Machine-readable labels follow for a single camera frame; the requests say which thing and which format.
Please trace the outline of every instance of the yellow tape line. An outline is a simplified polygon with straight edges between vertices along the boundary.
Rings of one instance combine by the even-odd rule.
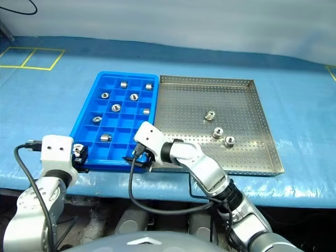
[[[22,62],[21,66],[10,66],[10,65],[0,65],[0,67],[2,68],[23,68],[23,69],[34,69],[34,70],[47,70],[47,71],[51,71],[54,66],[56,65],[56,63],[59,61],[59,59],[63,56],[63,54],[65,53],[65,50],[63,49],[52,49],[52,48],[42,48],[42,47],[14,47],[14,46],[9,46],[7,47],[7,49],[0,54],[0,58],[10,49],[30,49],[33,50],[28,56],[27,58]],[[37,50],[47,50],[47,51],[60,51],[60,55],[55,59],[55,61],[52,63],[52,65],[50,67],[26,67],[25,65],[27,64],[27,62],[30,60],[30,58],[33,56],[33,54],[37,51]]]

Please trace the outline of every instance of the hex nut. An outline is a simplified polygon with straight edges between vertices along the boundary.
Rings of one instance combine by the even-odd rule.
[[[212,133],[212,137],[215,139],[221,139],[223,137],[224,131],[221,127],[216,127]]]
[[[233,136],[227,136],[224,140],[224,145],[227,148],[232,148],[235,145],[236,139]]]
[[[130,99],[132,101],[137,101],[138,98],[139,98],[139,95],[137,93],[133,93],[133,94],[130,95]]]
[[[207,121],[214,120],[215,117],[216,117],[216,113],[213,110],[207,111],[204,115],[204,119],[207,120]]]
[[[121,110],[121,105],[120,104],[113,104],[111,107],[111,110],[113,112],[119,112]]]
[[[120,87],[121,88],[127,88],[127,86],[128,86],[128,83],[126,81],[120,82]]]
[[[105,93],[102,93],[100,97],[101,97],[102,99],[106,99],[106,98],[108,98],[109,96],[110,96],[110,94],[105,92]]]
[[[100,122],[101,122],[101,117],[94,117],[94,118],[92,118],[92,122],[94,123],[94,124],[99,124]]]
[[[112,141],[112,136],[110,134],[103,134],[100,137],[101,142],[111,142]]]
[[[143,114],[149,114],[150,112],[151,112],[150,109],[144,109],[144,110],[143,110]]]
[[[147,83],[145,88],[147,90],[152,90],[153,89],[153,85],[151,83]]]
[[[75,154],[75,157],[80,156],[80,152],[83,148],[84,148],[84,145],[80,144],[80,143],[76,143],[76,144],[73,145],[72,151]]]

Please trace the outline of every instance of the perforated metal tray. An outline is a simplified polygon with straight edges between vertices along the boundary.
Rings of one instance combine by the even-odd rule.
[[[216,118],[206,121],[210,109]],[[161,76],[155,126],[170,140],[199,143],[229,174],[284,172],[253,80]],[[215,127],[235,137],[233,148],[212,137]],[[152,169],[184,172],[169,164]]]

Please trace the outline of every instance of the white backdrop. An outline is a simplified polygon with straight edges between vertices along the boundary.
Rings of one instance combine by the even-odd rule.
[[[336,65],[336,0],[34,0],[14,36],[76,36],[293,56]],[[28,0],[0,5],[32,11]]]

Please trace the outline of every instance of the black connector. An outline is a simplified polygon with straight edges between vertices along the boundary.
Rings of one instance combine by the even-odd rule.
[[[42,141],[41,140],[29,140],[25,143],[25,148],[29,151],[41,151]]]
[[[134,157],[138,159],[138,157],[146,150],[146,146],[138,143],[134,149]]]

